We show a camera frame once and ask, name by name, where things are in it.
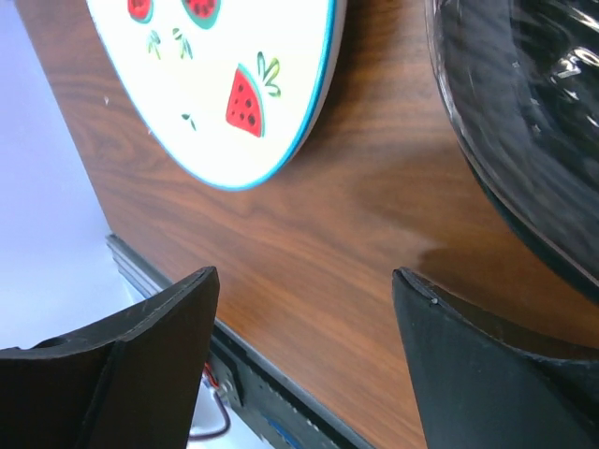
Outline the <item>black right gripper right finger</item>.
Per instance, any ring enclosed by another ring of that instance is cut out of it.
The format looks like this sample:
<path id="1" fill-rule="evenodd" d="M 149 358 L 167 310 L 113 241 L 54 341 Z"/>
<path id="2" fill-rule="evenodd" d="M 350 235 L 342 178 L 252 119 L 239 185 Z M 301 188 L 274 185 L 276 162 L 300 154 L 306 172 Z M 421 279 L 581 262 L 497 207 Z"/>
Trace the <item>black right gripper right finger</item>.
<path id="1" fill-rule="evenodd" d="M 539 334 L 408 268 L 393 302 L 430 448 L 595 448 L 598 351 Z"/>

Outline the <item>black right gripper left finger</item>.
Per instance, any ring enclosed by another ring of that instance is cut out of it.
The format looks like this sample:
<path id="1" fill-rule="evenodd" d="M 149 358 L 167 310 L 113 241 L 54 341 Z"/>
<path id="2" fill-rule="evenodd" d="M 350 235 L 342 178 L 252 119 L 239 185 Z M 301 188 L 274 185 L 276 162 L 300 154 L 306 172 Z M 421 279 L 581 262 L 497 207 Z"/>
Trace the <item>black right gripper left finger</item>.
<path id="1" fill-rule="evenodd" d="M 5 448 L 184 448 L 219 296 L 213 267 L 88 326 L 1 353 Z"/>

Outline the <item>white watermelon pattern plate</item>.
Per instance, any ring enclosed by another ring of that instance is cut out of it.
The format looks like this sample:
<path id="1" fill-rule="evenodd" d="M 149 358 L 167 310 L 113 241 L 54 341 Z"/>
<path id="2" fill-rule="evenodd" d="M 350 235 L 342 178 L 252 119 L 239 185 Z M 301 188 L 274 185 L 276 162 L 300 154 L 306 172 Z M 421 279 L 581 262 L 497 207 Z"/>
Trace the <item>white watermelon pattern plate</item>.
<path id="1" fill-rule="evenodd" d="M 240 191 L 299 151 L 325 104 L 344 1 L 91 1 L 133 106 L 165 152 Z"/>

